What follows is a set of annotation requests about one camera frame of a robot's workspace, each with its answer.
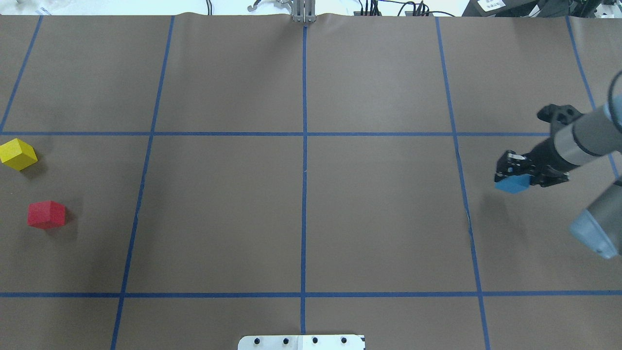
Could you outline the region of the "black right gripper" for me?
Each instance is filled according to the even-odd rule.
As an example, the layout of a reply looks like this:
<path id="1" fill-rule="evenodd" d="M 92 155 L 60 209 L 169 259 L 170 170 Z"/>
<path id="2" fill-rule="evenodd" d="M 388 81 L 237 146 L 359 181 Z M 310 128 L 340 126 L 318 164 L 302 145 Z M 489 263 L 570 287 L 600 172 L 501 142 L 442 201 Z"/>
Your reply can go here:
<path id="1" fill-rule="evenodd" d="M 547 138 L 524 155 L 504 151 L 496 162 L 495 182 L 511 176 L 529 174 L 531 186 L 548 188 L 568 182 L 569 171 L 570 164 L 559 155 L 553 139 Z"/>

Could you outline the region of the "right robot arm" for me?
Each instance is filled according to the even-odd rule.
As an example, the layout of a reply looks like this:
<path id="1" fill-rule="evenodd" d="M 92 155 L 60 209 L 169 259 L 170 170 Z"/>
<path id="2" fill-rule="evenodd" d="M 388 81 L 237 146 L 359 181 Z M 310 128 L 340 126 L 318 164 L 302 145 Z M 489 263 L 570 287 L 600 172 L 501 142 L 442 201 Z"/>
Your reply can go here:
<path id="1" fill-rule="evenodd" d="M 505 151 L 496 162 L 495 188 L 519 193 L 531 186 L 548 188 L 568 182 L 570 172 L 622 148 L 620 79 L 612 78 L 606 102 L 589 113 L 571 105 L 547 105 L 538 119 L 550 124 L 550 135 L 531 151 Z M 603 259 L 621 254 L 622 185 L 617 178 L 571 223 L 573 237 Z"/>

